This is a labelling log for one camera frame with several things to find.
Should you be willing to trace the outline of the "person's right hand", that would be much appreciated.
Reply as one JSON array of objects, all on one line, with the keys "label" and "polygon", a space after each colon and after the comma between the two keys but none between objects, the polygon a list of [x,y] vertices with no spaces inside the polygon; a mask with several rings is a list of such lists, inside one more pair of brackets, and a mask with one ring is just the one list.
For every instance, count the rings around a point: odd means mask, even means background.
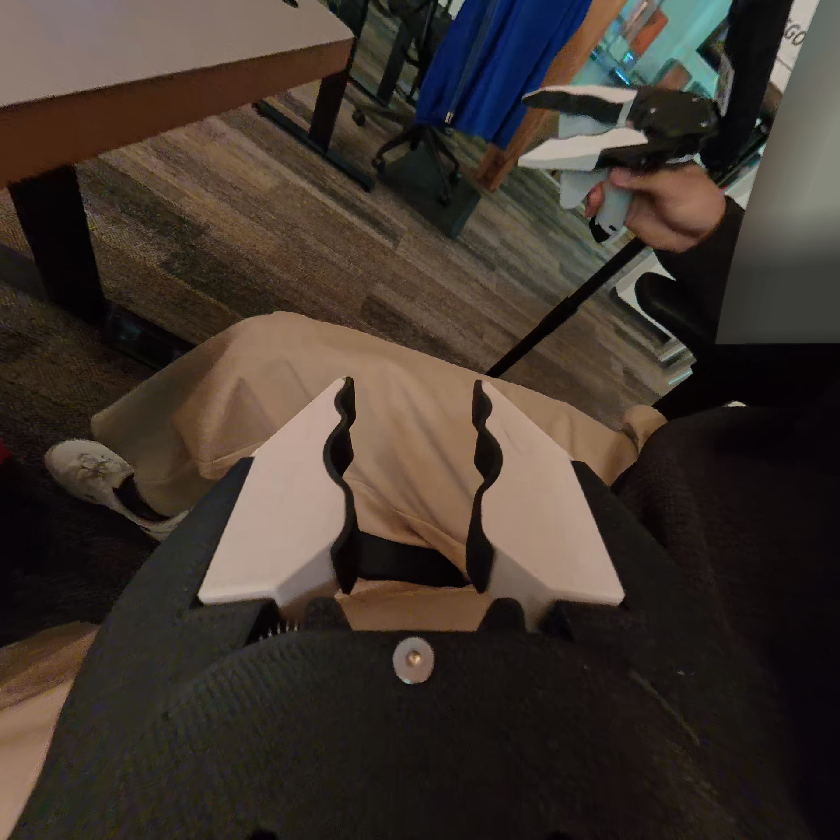
[{"label": "person's right hand", "polygon": [[658,171],[611,169],[584,200],[584,215],[595,217],[606,187],[631,193],[625,227],[653,249],[685,253],[708,238],[721,224],[728,202],[698,164],[681,164]]}]

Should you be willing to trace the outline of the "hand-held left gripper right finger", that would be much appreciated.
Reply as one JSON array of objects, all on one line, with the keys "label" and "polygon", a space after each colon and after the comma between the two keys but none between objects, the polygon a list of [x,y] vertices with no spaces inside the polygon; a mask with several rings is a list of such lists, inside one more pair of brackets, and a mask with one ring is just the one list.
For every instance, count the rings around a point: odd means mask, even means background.
[{"label": "hand-held left gripper right finger", "polygon": [[473,588],[522,607],[619,606],[625,597],[572,457],[498,389],[477,380],[480,475],[465,546]]}]

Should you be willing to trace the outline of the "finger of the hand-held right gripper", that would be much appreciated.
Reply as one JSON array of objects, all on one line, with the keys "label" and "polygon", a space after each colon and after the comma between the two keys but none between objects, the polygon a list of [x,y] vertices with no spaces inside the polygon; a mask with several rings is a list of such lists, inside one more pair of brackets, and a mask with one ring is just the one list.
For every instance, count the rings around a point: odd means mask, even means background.
[{"label": "finger of the hand-held right gripper", "polygon": [[529,109],[588,118],[612,127],[627,121],[637,94],[638,89],[632,87],[549,86],[525,95],[521,102]]},{"label": "finger of the hand-held right gripper", "polygon": [[577,134],[551,138],[522,155],[518,165],[530,170],[592,172],[603,152],[645,146],[646,134],[629,128],[600,134]]}]

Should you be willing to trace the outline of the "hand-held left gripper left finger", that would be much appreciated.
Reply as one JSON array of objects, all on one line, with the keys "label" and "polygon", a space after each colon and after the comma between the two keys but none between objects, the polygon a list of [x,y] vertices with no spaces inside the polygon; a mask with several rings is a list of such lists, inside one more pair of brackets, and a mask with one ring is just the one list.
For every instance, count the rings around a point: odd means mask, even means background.
[{"label": "hand-held left gripper left finger", "polygon": [[202,604],[305,607],[352,592],[361,531],[344,474],[354,420],[354,381],[340,377],[257,448],[198,590]]}]

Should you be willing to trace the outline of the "black metal stand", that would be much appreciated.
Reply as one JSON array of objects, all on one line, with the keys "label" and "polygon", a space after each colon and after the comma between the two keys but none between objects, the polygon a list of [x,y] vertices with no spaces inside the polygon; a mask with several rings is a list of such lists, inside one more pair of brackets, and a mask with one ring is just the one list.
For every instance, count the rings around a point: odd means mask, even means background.
[{"label": "black metal stand", "polygon": [[590,300],[597,291],[604,288],[610,280],[617,278],[618,273],[647,248],[639,238],[633,238],[629,241],[586,282],[551,309],[536,327],[486,371],[486,375],[499,378],[507,373],[543,340],[567,323],[584,303]]}]

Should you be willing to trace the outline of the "white top wooden table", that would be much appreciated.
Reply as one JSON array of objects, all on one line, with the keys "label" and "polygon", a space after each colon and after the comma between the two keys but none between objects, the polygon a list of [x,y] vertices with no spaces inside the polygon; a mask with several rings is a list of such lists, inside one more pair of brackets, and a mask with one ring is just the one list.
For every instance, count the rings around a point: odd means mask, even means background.
[{"label": "white top wooden table", "polygon": [[157,371],[189,342],[106,298],[76,166],[313,81],[343,98],[357,34],[321,2],[1,3],[1,181],[31,252],[2,282]]}]

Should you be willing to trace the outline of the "blue jacket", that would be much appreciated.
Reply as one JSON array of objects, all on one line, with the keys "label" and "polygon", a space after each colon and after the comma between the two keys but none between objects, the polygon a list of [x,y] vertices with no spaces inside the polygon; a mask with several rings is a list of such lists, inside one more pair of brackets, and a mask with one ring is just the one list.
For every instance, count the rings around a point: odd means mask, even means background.
[{"label": "blue jacket", "polygon": [[421,84],[415,123],[503,148],[590,1],[464,1]]}]

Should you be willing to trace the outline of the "tan wooden beam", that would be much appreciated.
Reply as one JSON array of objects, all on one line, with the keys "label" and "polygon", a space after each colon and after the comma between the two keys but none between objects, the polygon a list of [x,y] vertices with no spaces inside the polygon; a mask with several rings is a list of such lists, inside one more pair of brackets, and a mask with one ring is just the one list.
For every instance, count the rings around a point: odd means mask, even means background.
[{"label": "tan wooden beam", "polygon": [[[555,56],[538,87],[570,84],[625,4],[625,1],[592,1],[583,23]],[[549,122],[547,110],[530,110],[506,148],[495,144],[489,146],[472,174],[474,185],[483,192],[495,192],[519,157],[542,138]]]}]

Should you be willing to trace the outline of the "person's beige trousers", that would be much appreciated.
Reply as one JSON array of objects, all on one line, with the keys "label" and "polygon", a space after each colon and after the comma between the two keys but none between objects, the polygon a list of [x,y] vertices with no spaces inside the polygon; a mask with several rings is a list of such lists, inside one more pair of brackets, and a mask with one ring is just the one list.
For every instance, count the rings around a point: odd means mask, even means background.
[{"label": "person's beige trousers", "polygon": [[[91,437],[134,468],[141,496],[172,517],[190,510],[240,457],[341,376],[355,384],[347,480],[363,531],[441,552],[466,570],[479,486],[471,423],[478,374],[370,334],[276,312],[222,331],[91,418]],[[608,486],[665,416],[635,406],[613,431],[573,406],[493,384]],[[361,582],[339,595],[353,629],[467,629],[485,596]],[[2,648],[2,838],[24,810],[94,625],[44,631]]]}]

